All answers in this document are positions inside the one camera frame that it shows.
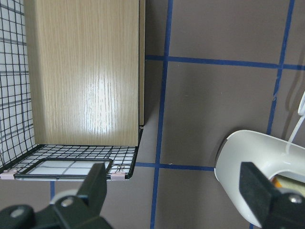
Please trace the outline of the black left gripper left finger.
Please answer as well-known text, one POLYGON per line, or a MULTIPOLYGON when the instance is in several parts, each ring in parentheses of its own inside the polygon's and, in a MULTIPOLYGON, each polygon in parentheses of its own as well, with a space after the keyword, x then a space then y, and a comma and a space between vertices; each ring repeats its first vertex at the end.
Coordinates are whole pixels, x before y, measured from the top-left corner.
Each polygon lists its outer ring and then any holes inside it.
POLYGON ((106 169, 92 166, 74 195, 61 196, 41 211, 30 205, 12 205, 0 211, 2 229, 111 229, 100 216, 107 195, 106 169))

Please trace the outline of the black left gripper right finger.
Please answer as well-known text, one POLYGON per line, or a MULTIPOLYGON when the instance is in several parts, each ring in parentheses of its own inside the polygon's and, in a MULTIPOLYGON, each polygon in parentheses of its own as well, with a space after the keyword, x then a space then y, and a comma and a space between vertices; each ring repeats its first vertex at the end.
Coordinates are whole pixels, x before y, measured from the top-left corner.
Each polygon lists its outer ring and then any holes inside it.
POLYGON ((305 197, 277 188, 252 162, 242 162, 239 191, 263 229, 303 229, 305 197))

